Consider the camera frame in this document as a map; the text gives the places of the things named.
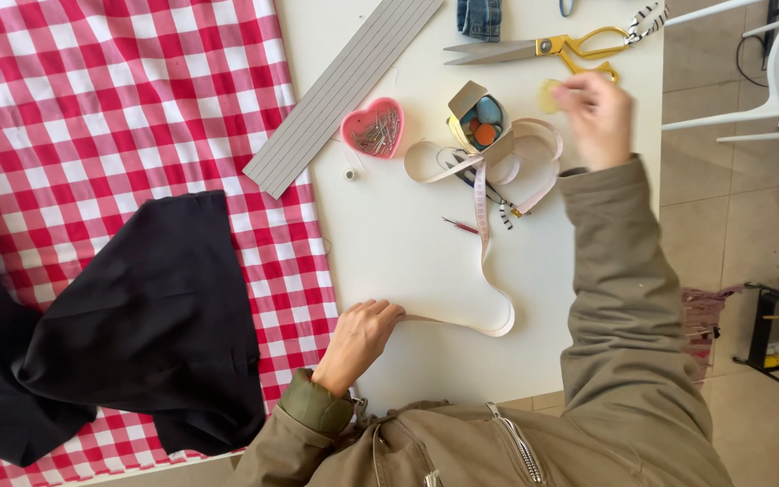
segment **scissor handle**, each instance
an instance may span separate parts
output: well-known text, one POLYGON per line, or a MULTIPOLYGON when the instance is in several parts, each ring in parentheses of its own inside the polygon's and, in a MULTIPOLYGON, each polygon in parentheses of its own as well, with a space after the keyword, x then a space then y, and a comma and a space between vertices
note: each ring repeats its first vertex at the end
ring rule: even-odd
POLYGON ((574 39, 570 36, 564 37, 564 45, 567 46, 571 51, 576 53, 580 58, 582 59, 600 59, 602 57, 606 57, 609 55, 613 55, 616 53, 621 52, 622 50, 625 50, 629 44, 623 44, 620 46, 615 46, 613 48, 606 48, 602 50, 592 50, 592 51, 583 51, 582 50, 582 44, 585 43, 585 41, 589 40, 591 37, 594 37, 598 34, 602 34, 603 32, 613 32, 615 34, 620 35, 623 38, 630 37, 630 34, 627 33, 626 30, 620 27, 600 27, 597 30, 592 30, 588 33, 585 37, 580 37, 579 39, 574 39))
POLYGON ((585 69, 578 66, 575 62, 573 62, 573 60, 569 58, 569 55, 565 51, 561 51, 560 53, 558 53, 558 56, 561 58, 562 61, 564 61, 564 64, 567 65, 567 68, 569 68, 569 70, 572 71, 573 74, 587 73, 589 71, 600 71, 601 73, 608 74, 612 83, 618 84, 618 72, 612 69, 612 65, 609 64, 608 61, 603 62, 602 64, 600 64, 600 66, 597 66, 594 69, 585 69))

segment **denim fabric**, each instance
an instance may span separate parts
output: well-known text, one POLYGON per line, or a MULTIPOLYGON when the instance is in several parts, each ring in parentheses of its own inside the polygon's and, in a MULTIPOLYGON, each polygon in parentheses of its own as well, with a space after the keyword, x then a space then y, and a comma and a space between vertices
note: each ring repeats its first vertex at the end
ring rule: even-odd
POLYGON ((500 0, 457 0, 459 32, 482 41, 500 41, 500 0))

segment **white table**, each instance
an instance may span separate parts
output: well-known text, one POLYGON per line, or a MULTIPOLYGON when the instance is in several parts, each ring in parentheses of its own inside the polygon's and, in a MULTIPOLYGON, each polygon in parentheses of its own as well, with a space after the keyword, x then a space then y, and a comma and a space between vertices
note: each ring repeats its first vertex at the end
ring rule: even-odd
MULTIPOLYGON (((369 17, 379 0, 276 0, 287 61, 298 97, 305 94, 335 55, 369 17)), ((567 19, 557 1, 503 1, 503 40, 570 34, 595 28, 627 28, 646 0, 581 0, 567 19)), ((568 142, 562 168, 579 165, 562 115, 544 115, 536 89, 546 78, 564 79, 557 58, 501 65, 444 66, 457 56, 443 48, 468 41, 455 31, 456 5, 447 0, 402 53, 362 106, 390 96, 403 106, 405 128, 395 161, 362 158, 363 172, 342 143, 330 141, 310 164, 324 236, 331 241, 330 270, 339 310, 357 301, 387 298, 410 314, 497 327, 508 307, 483 281, 479 238, 440 220, 474 223, 472 190, 456 178, 436 184, 408 179, 401 155, 422 138, 453 144, 444 124, 447 102, 468 80, 489 89, 512 119, 534 117, 555 124, 568 142), (360 179, 342 179, 347 167, 360 179)), ((638 100, 633 148, 643 154, 659 200, 662 33, 609 58, 621 86, 638 100)), ((600 61, 580 61, 593 67, 600 61)), ((542 171, 529 171, 499 190, 522 201, 542 171)), ((531 215, 505 230, 496 205, 489 205, 492 243, 486 271, 513 298, 514 329, 491 338, 463 326, 406 322, 395 329, 384 355, 357 382, 370 411, 413 400, 504 401, 563 388, 559 354, 570 338, 566 321, 573 301, 573 229, 557 192, 531 215)))

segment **gray ruler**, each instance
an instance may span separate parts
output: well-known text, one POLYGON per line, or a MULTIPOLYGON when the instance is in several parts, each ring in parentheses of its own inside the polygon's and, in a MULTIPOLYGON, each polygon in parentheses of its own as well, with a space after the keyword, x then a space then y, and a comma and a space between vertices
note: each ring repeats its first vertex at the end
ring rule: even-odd
POLYGON ((384 0, 243 172, 278 198, 435 14, 443 0, 384 0))

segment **orange chalk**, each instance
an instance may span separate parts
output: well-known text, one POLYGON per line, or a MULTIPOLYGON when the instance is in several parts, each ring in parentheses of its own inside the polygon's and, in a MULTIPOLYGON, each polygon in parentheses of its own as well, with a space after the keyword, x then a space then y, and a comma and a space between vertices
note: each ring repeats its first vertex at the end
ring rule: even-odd
POLYGON ((495 132, 495 127, 492 127, 487 123, 480 125, 477 127, 477 130, 473 132, 473 138, 476 138, 477 142, 480 142, 482 146, 492 145, 496 135, 497 132, 495 132))

